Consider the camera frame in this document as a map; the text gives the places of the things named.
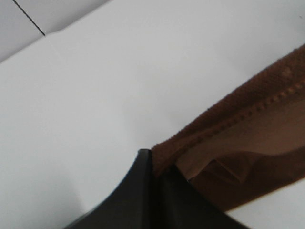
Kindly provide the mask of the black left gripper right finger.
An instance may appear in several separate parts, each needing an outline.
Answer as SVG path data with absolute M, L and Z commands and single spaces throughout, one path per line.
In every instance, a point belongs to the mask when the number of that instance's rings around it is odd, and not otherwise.
M 154 229 L 246 229 L 206 200 L 176 166 L 154 180 Z

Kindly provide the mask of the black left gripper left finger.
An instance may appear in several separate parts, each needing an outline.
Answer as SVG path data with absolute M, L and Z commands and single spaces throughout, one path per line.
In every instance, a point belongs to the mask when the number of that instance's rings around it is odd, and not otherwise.
M 66 226 L 67 229 L 150 229 L 152 153 L 138 151 L 126 176 L 98 206 Z

